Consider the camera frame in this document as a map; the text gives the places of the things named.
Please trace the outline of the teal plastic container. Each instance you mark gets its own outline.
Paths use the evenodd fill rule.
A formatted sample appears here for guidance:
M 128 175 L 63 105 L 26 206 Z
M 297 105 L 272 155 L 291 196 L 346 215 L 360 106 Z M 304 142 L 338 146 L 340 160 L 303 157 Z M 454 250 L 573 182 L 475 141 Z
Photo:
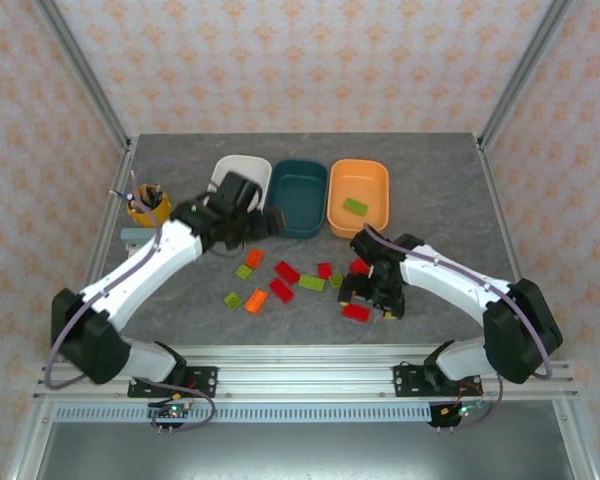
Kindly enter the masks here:
M 285 159 L 273 167 L 265 205 L 282 212 L 284 237 L 306 240 L 319 233 L 326 216 L 328 181 L 329 172 L 316 161 Z

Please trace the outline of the white plastic container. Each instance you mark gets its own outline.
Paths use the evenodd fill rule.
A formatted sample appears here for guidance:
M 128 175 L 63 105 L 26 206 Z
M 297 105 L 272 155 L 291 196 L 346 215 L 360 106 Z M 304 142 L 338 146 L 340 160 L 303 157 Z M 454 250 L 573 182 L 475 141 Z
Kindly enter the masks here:
M 262 210 L 268 193 L 272 175 L 272 165 L 264 158 L 248 155 L 231 154 L 221 158 L 215 165 L 208 190 L 215 192 L 227 173 L 237 173 L 259 185 L 262 193 L 258 200 L 253 199 L 249 210 Z

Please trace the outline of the yellow pencil cup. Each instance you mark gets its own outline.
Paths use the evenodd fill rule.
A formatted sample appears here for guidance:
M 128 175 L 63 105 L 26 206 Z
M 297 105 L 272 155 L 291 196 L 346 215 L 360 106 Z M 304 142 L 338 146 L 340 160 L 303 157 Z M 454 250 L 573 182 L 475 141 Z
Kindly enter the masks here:
M 163 198 L 160 205 L 155 210 L 150 210 L 148 208 L 151 211 L 150 215 L 146 214 L 136 206 L 134 201 L 127 202 L 127 213 L 137 225 L 144 228 L 154 228 L 155 223 L 162 225 L 169 219 L 172 211 L 171 201 L 167 193 L 163 190 L 162 192 Z

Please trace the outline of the dark pens bundle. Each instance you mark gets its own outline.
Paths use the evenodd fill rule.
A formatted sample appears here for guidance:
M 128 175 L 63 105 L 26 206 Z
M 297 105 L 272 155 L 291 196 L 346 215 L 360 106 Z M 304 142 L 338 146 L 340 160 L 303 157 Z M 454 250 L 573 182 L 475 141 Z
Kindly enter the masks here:
M 142 203 L 150 210 L 155 210 L 162 202 L 163 192 L 159 185 L 144 184 L 139 192 Z

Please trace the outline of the blue grey stapler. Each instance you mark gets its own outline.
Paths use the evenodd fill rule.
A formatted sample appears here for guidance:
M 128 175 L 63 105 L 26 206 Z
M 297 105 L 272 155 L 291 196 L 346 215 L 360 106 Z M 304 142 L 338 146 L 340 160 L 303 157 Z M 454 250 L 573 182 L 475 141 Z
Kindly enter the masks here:
M 126 245 L 144 245 L 155 236 L 155 230 L 149 228 L 123 228 L 120 238 Z

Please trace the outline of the orange plastic container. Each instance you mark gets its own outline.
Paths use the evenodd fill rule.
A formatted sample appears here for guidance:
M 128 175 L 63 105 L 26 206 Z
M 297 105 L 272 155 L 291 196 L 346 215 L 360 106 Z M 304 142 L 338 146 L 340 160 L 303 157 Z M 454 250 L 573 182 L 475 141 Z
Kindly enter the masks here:
M 385 229 L 390 218 L 389 172 L 372 160 L 341 159 L 333 164 L 327 205 L 327 221 L 334 235 L 352 238 L 365 224 L 378 231 Z M 364 217 L 344 209 L 347 198 L 368 206 Z

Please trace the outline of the right controller board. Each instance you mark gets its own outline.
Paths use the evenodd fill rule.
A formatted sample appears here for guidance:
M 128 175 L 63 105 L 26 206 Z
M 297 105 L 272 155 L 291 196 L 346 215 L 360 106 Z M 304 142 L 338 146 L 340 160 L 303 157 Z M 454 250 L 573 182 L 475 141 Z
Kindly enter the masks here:
M 464 402 L 433 402 L 429 405 L 431 419 L 428 425 L 437 431 L 454 430 L 461 422 L 476 410 L 485 406 L 483 400 Z

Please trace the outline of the controller board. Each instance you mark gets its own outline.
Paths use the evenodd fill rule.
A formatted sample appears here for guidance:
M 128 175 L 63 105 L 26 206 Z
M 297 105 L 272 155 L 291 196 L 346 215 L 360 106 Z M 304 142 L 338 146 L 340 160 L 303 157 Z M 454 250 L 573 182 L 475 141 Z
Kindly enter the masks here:
M 173 432 L 184 425 L 184 420 L 189 417 L 192 406 L 192 399 L 175 393 L 165 400 L 149 403 L 148 418 L 158 432 L 162 430 Z
M 429 405 L 431 419 L 428 425 L 437 431 L 454 430 L 461 422 L 476 410 L 485 406 L 483 400 L 464 402 L 433 402 Z

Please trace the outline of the left controller board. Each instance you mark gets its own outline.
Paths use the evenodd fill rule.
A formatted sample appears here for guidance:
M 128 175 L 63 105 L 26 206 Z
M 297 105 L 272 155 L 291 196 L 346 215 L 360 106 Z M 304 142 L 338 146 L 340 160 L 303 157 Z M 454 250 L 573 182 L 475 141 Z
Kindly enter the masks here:
M 165 400 L 149 403 L 148 418 L 158 432 L 162 430 L 173 432 L 184 425 L 184 420 L 189 417 L 192 406 L 192 399 L 175 393 Z

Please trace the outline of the black right mount plate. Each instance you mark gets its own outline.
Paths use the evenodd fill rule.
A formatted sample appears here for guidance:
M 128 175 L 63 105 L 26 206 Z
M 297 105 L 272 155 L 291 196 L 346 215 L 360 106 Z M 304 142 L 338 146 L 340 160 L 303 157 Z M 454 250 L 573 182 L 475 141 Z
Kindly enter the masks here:
M 480 383 L 466 377 L 448 379 L 436 366 L 401 363 L 393 367 L 393 385 L 397 397 L 457 397 L 459 394 L 481 396 Z

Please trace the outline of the black mount plate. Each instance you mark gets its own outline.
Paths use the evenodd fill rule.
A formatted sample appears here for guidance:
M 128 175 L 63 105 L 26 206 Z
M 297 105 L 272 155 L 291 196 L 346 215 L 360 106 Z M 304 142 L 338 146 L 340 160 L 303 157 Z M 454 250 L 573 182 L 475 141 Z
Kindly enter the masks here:
M 481 396 L 480 383 L 466 377 L 448 379 L 436 366 L 401 363 L 393 367 L 393 385 L 397 397 L 457 397 L 459 394 Z
M 170 375 L 164 383 L 199 390 L 214 397 L 218 372 L 219 369 L 213 366 L 186 366 L 180 373 Z M 176 393 L 184 396 L 184 393 L 177 392 L 171 387 L 158 387 L 136 378 L 130 380 L 127 389 L 127 396 L 130 398 L 165 399 Z

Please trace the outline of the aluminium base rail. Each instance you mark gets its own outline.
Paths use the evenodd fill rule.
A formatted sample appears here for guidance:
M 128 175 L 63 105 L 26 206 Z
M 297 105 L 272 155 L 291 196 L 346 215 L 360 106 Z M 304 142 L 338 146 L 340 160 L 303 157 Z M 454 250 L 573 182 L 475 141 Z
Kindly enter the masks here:
M 220 402 L 394 402 L 392 367 L 401 361 L 421 364 L 434 345 L 176 346 L 195 366 L 219 368 Z M 584 388 L 568 361 L 553 361 L 551 380 L 524 384 L 504 381 L 504 400 L 578 399 Z M 50 391 L 38 380 L 33 398 L 64 401 L 120 400 L 130 378 L 104 385 L 89 381 Z

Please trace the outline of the aluminium table side rail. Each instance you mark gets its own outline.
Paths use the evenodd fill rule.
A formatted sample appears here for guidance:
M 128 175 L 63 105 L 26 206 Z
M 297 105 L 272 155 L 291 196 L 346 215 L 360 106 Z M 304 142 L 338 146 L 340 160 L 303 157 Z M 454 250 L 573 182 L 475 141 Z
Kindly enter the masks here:
M 87 285 L 102 277 L 120 211 L 120 200 L 111 194 L 110 190 L 122 191 L 127 186 L 138 140 L 138 136 L 131 137 L 129 138 L 129 143 L 123 147 L 115 174 L 105 195 L 104 209 L 86 273 L 85 283 Z
M 496 361 L 494 369 L 501 371 L 502 375 L 507 370 L 533 371 L 534 367 L 550 363 L 542 339 L 539 337 L 539 333 L 533 329 L 533 322 L 523 315 L 522 308 L 531 305 L 531 298 L 527 298 L 522 290 L 517 290 L 518 287 L 533 287 L 533 285 L 526 280 L 520 281 L 520 268 L 513 251 L 511 237 L 486 153 L 479 138 L 475 137 L 474 141 L 514 274 L 513 283 L 505 281 L 503 285 L 500 285 L 496 280 L 489 280 L 484 285 L 487 293 L 495 295 L 494 300 L 487 302 L 487 310 L 484 312 L 486 321 L 485 354 L 489 361 Z

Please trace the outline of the black left mount plate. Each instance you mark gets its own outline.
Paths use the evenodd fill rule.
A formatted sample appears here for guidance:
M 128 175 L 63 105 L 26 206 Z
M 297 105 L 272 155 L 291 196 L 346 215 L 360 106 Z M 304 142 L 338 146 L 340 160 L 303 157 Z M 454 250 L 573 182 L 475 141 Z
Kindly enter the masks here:
M 186 366 L 180 373 L 170 375 L 164 383 L 199 390 L 214 397 L 218 372 L 219 369 L 213 366 Z M 184 396 L 184 393 L 177 392 L 171 387 L 158 387 L 136 378 L 130 380 L 127 389 L 127 396 L 130 398 L 165 399 L 176 393 Z

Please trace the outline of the aluminium frame post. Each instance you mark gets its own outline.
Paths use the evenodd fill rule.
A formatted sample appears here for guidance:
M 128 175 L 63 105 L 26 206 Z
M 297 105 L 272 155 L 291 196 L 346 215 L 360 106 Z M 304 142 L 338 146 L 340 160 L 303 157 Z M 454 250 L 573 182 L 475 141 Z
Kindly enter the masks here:
M 504 91 L 489 116 L 482 133 L 476 137 L 482 153 L 486 153 L 494 143 L 516 101 L 535 72 L 549 44 L 571 8 L 574 0 L 551 0 L 535 33 L 532 35 L 524 53 L 515 67 Z
M 127 151 L 131 145 L 131 139 L 126 134 L 121 120 L 56 0 L 32 0 L 32 2 L 58 41 L 66 60 L 94 104 L 114 142 L 123 151 Z

